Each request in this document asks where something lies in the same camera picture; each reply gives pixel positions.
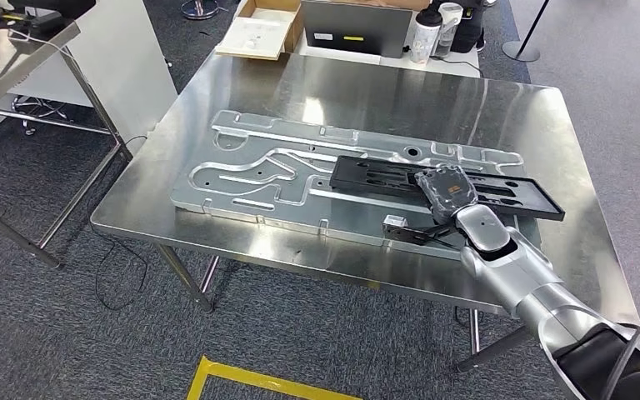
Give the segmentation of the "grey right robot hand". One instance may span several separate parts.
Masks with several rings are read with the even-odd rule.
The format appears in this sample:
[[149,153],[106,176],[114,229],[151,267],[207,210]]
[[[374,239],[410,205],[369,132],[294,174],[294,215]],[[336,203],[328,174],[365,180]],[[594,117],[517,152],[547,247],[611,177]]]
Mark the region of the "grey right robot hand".
[[449,223],[459,210],[478,203],[474,185],[458,165],[441,163],[415,173],[414,178],[439,224]]

